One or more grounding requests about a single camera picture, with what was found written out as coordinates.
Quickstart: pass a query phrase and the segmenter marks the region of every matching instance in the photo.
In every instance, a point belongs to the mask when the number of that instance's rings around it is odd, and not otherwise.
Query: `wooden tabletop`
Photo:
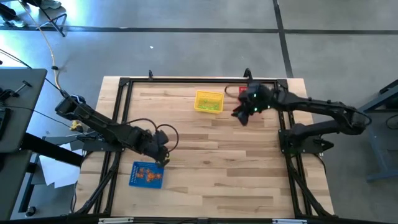
[[[104,77],[96,110],[112,117],[120,77]],[[307,96],[304,80],[288,79],[289,91]],[[114,194],[112,216],[136,217],[238,217],[293,218],[292,199],[284,156],[280,153],[275,110],[263,111],[249,119],[246,127],[232,117],[238,105],[224,96],[221,114],[193,109],[197,90],[223,92],[222,83],[135,83],[127,120],[149,118],[156,124],[168,123],[180,133],[180,144],[170,154],[162,189],[129,186],[134,161],[153,161],[130,150],[122,154]],[[230,88],[238,95],[238,87]],[[122,96],[119,119],[123,113]],[[311,124],[311,114],[295,111],[296,123]],[[135,123],[153,129],[150,123]],[[171,148],[176,135],[164,128]],[[103,152],[92,153],[81,167],[77,184],[76,210],[93,193],[100,179]],[[333,213],[328,184],[321,162],[303,154],[309,189]],[[108,188],[104,191],[102,207]],[[302,203],[302,194],[298,191]]]

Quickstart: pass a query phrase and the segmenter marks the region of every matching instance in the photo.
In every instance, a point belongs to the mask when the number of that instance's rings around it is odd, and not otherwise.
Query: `yellow basket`
[[[223,112],[224,94],[211,91],[197,91],[194,109],[219,114]]]

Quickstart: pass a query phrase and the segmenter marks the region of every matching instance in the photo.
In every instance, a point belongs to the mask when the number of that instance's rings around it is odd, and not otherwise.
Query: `black mount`
[[[319,136],[310,136],[301,142],[293,143],[289,140],[289,130],[279,130],[279,144],[280,151],[284,154],[297,154],[297,153],[322,153],[325,151],[326,147],[323,147],[323,142],[325,146],[329,148],[333,147],[333,143],[323,140]]]
[[[152,80],[154,79],[154,74],[152,73],[151,70],[149,70],[148,79],[149,79],[150,81],[152,81]]]
[[[250,68],[245,69],[243,78],[248,78],[249,82],[253,81],[253,76],[251,75]]]
[[[101,138],[97,132],[92,129],[87,130],[86,136],[79,137],[78,139],[84,142],[83,150],[88,152],[122,152],[124,148],[109,144]]]

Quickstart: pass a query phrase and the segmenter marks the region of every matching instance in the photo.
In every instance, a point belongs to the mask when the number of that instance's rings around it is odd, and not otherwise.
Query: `gray floor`
[[[28,19],[15,3],[12,6]],[[287,29],[398,29],[395,0],[280,0],[279,4]],[[64,0],[63,5],[70,26],[276,28],[272,0],[120,0],[117,4]],[[30,10],[43,20],[34,7]],[[61,85],[83,95],[91,106],[105,75],[147,75],[151,69],[154,75],[239,77],[250,67],[256,77],[286,77],[277,34],[70,32],[66,38],[56,32],[46,34],[62,68]],[[287,35],[286,39],[294,77],[305,79],[313,98],[361,106],[397,78],[398,35]],[[50,70],[50,54],[38,32],[0,31],[0,48],[32,67]],[[3,59],[6,65],[17,66],[0,55]],[[47,77],[53,80],[51,72]],[[53,111],[60,100],[46,83],[36,109],[62,120]],[[314,116],[315,121],[324,119]],[[37,114],[29,132],[69,133]],[[397,223],[398,179],[365,181],[378,171],[367,136],[326,136],[335,143],[325,153],[335,212],[345,218]],[[71,195],[71,187],[36,188],[31,201],[39,209],[35,217],[67,213]],[[14,212],[12,217],[23,214]]]

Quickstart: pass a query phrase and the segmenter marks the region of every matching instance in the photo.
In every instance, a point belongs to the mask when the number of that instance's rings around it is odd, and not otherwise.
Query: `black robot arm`
[[[169,139],[161,130],[152,135],[149,131],[129,124],[119,124],[88,106],[81,96],[66,96],[55,108],[61,117],[79,120],[98,132],[103,141],[121,146],[155,159],[159,167],[169,160],[169,151],[164,146]]]
[[[260,83],[250,83],[246,91],[239,94],[241,105],[234,109],[232,116],[242,125],[247,125],[250,115],[274,108],[279,111],[306,111],[331,116],[334,120],[303,125],[295,124],[288,132],[291,140],[302,141],[309,136],[328,133],[361,134],[366,126],[366,117],[352,106],[342,102],[313,100],[302,98],[288,91],[269,89]]]

